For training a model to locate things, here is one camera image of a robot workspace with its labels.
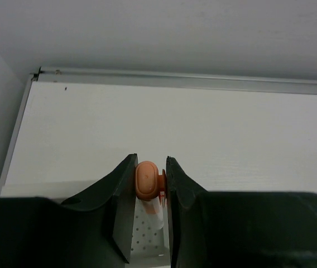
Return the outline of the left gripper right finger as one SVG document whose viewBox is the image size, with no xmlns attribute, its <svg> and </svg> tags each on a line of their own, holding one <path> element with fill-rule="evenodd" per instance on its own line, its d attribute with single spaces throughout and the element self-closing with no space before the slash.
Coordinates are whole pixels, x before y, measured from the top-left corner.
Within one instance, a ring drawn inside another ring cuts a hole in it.
<svg viewBox="0 0 317 268">
<path fill-rule="evenodd" d="M 210 192 L 166 160 L 172 267 L 317 267 L 317 193 Z"/>
</svg>

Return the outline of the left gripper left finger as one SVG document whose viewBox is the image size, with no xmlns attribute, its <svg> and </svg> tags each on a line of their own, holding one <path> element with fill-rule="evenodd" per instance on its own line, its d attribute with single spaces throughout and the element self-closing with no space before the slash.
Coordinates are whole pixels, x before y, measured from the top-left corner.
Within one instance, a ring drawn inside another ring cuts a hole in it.
<svg viewBox="0 0 317 268">
<path fill-rule="evenodd" d="M 0 267 L 125 267 L 130 261 L 137 155 L 57 203 L 0 198 Z"/>
</svg>

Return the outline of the orange capped white marker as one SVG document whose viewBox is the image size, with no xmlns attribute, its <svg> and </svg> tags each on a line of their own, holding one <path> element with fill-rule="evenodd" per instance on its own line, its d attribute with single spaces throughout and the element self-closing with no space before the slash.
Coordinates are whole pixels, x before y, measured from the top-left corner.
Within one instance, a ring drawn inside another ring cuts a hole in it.
<svg viewBox="0 0 317 268">
<path fill-rule="evenodd" d="M 151 161 L 139 163 L 135 170 L 136 196 L 148 216 L 152 229 L 164 227 L 164 208 L 166 207 L 166 173 L 159 173 Z"/>
</svg>

